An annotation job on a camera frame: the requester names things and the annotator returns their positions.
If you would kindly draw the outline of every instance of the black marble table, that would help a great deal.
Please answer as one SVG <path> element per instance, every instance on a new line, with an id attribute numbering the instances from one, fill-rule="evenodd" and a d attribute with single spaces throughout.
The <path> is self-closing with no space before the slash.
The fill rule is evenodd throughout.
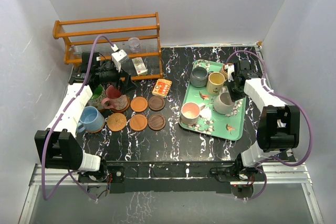
<path id="1" fill-rule="evenodd" d="M 237 155 L 248 149 L 256 140 L 259 115 L 253 101 L 247 97 L 244 130 L 240 140 L 223 138 L 184 130 L 180 127 L 179 113 L 188 85 L 193 62 L 199 59 L 224 63 L 234 51 L 249 50 L 254 47 L 178 47 L 162 48 L 164 78 L 173 81 L 166 98 L 165 108 L 160 112 L 147 108 L 143 114 L 149 118 L 153 113 L 161 113 L 166 118 L 164 129 L 156 132 L 147 127 L 135 132 L 127 125 L 121 132 L 111 132 L 107 125 L 99 133 L 80 133 L 77 141 L 87 153 L 101 155 L 107 161 L 119 162 L 221 162 L 233 161 Z M 255 68 L 259 62 L 247 54 L 240 53 L 231 62 L 249 59 Z M 149 99 L 156 80 L 136 82 L 137 89 L 127 95 L 133 99 L 142 96 Z M 106 120 L 111 111 L 105 111 Z M 129 119 L 135 112 L 128 108 L 124 115 Z"/>

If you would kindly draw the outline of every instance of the floral tray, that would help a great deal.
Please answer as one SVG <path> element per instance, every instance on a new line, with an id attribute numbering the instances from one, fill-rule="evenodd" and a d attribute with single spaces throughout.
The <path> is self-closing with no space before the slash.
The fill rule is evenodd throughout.
<path id="1" fill-rule="evenodd" d="M 222 66 L 222 63 L 207 60 L 198 60 L 194 63 L 194 68 L 204 67 L 208 71 L 214 72 L 219 72 Z M 215 98 L 216 95 L 211 95 L 206 92 L 206 87 L 196 88 L 189 82 L 183 104 L 186 102 L 195 102 L 197 104 L 205 103 L 205 108 L 201 111 L 201 116 L 196 124 L 186 125 L 182 123 L 180 118 L 180 126 L 187 130 L 221 137 L 231 141 L 239 140 L 243 134 L 246 98 L 236 101 L 231 113 L 226 115 L 219 114 L 215 111 Z"/>

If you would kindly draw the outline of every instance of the white box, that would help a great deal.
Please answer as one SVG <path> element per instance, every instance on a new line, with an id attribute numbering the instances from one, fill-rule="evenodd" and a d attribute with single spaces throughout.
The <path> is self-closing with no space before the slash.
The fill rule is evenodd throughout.
<path id="1" fill-rule="evenodd" d="M 145 64 L 143 63 L 143 60 L 141 57 L 137 57 L 132 59 L 136 73 L 138 76 L 146 76 L 147 75 L 147 68 Z"/>

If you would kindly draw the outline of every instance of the yellow mug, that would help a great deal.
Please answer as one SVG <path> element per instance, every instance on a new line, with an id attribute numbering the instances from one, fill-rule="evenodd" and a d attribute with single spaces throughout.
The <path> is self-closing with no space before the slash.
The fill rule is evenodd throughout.
<path id="1" fill-rule="evenodd" d="M 206 84 L 206 91 L 212 95 L 218 95 L 223 84 L 225 77 L 219 72 L 213 72 L 209 75 L 208 83 Z"/>

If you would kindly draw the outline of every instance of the metal frame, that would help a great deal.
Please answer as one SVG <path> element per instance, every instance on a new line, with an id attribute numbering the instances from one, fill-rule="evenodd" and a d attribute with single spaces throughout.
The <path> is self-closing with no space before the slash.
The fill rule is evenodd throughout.
<path id="1" fill-rule="evenodd" d="M 207 45 L 192 45 L 195 46 L 221 46 L 221 47 L 231 47 L 231 46 L 253 46 L 256 48 L 257 55 L 262 59 L 262 54 L 260 52 L 260 48 L 257 44 L 207 44 Z M 312 216 L 312 220 L 314 224 L 324 224 L 323 217 L 318 206 L 318 203 L 315 198 L 314 191 L 312 189 L 312 181 L 307 170 L 305 163 L 297 167 L 289 167 L 285 166 L 278 162 L 272 163 L 263 163 L 262 165 L 265 174 L 267 176 L 268 184 L 301 184 L 304 192 L 304 196 L 307 201 L 307 205 L 310 210 L 310 214 Z M 64 174 L 67 173 L 67 170 L 63 169 L 46 169 L 46 185 L 54 186 L 56 183 L 63 177 Z M 197 179 L 197 178 L 189 178 L 189 177 L 181 177 L 175 179 Z M 230 182 L 231 185 L 241 185 L 246 182 L 234 181 Z M 262 181 L 255 181 L 255 184 L 263 184 Z M 88 186 L 88 183 L 81 183 L 83 186 Z M 23 207 L 23 211 L 19 220 L 19 224 L 29 223 L 30 218 L 33 213 L 34 205 L 36 202 L 37 194 L 39 187 L 41 185 L 41 165 L 36 165 L 34 168 L 34 172 L 29 184 L 29 190 L 27 194 L 27 198 Z M 76 184 L 72 181 L 70 177 L 64 179 L 61 184 L 62 186 L 76 186 Z M 106 186 L 106 183 L 90 183 L 90 186 Z"/>

